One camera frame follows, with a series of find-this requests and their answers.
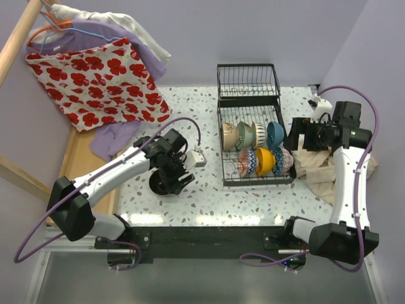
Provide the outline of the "blue triangle pattern bowl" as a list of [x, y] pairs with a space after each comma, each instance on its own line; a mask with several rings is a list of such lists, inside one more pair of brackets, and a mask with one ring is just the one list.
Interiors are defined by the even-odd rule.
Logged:
[[286, 174], [294, 164], [292, 154], [285, 148], [277, 147], [272, 151], [276, 164], [273, 167], [273, 174], [281, 176]]

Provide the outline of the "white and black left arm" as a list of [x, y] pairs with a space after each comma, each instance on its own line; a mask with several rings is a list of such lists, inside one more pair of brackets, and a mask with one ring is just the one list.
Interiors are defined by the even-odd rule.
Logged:
[[108, 238], [116, 248], [130, 244], [129, 225], [118, 215], [95, 214], [92, 207], [132, 177], [147, 171], [149, 188], [158, 196], [178, 195], [190, 184], [190, 170], [203, 167], [205, 157], [196, 150], [182, 151], [187, 140], [176, 130], [163, 137], [142, 137], [122, 155], [99, 169], [74, 180], [59, 178], [53, 186], [47, 210], [70, 241], [86, 235]]

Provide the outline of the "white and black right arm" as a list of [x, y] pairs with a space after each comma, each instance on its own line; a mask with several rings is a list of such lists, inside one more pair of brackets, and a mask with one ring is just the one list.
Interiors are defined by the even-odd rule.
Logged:
[[379, 235], [370, 231], [366, 208], [366, 173], [374, 134], [360, 127], [361, 104], [313, 101], [313, 116], [293, 119], [284, 146], [297, 150], [299, 136], [303, 136], [303, 149], [332, 151], [336, 172], [333, 210], [326, 224], [291, 217], [284, 225], [282, 242], [290, 249], [304, 242], [312, 255], [356, 265], [379, 244]]

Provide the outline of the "striped cream bowl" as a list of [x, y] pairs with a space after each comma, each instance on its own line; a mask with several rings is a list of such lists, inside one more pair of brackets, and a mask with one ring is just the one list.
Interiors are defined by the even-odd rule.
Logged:
[[266, 127], [262, 123], [253, 122], [252, 128], [254, 129], [254, 133], [255, 133], [255, 138], [254, 138], [254, 142], [252, 145], [253, 148], [257, 149], [257, 148], [264, 147], [266, 144], [267, 137], [268, 137]]

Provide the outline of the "orange yellow bowl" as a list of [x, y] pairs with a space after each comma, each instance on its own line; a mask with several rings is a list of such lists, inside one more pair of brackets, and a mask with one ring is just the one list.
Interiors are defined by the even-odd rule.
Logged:
[[258, 148], [256, 150], [256, 157], [258, 159], [258, 166], [256, 173], [258, 176], [269, 174], [276, 165], [274, 154], [266, 148]]

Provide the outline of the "solid blue bowl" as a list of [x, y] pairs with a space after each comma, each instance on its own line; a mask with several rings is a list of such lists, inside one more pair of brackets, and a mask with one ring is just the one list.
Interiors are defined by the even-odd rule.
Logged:
[[267, 145], [270, 149], [279, 147], [284, 141], [284, 129], [278, 122], [270, 122], [267, 126]]

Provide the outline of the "red pattern bowl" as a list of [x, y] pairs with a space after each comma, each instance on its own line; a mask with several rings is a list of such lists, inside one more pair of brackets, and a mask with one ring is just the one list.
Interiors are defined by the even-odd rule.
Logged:
[[238, 172], [241, 178], [255, 173], [258, 167], [258, 157], [254, 150], [242, 148], [238, 156]]

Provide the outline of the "floral pattern bowl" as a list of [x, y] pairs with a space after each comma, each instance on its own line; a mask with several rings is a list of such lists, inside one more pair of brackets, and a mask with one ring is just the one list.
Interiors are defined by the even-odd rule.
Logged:
[[239, 131], [237, 127], [228, 122], [222, 123], [222, 147], [223, 150], [232, 149], [239, 141]]

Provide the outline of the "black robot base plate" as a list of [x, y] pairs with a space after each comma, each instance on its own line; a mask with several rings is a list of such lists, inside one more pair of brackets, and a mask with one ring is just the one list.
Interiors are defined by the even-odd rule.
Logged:
[[256, 253], [282, 260], [299, 270], [306, 257], [300, 240], [282, 240], [281, 226], [133, 227], [112, 243], [98, 237], [94, 247], [107, 250], [110, 266], [153, 263], [156, 259], [238, 259]]

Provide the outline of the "mint green bowl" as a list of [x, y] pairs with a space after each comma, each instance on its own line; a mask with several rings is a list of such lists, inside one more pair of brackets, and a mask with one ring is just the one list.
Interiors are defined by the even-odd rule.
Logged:
[[239, 139], [235, 147], [238, 150], [251, 147], [254, 144], [256, 137], [254, 127], [245, 122], [239, 122], [237, 124], [237, 130], [239, 133]]

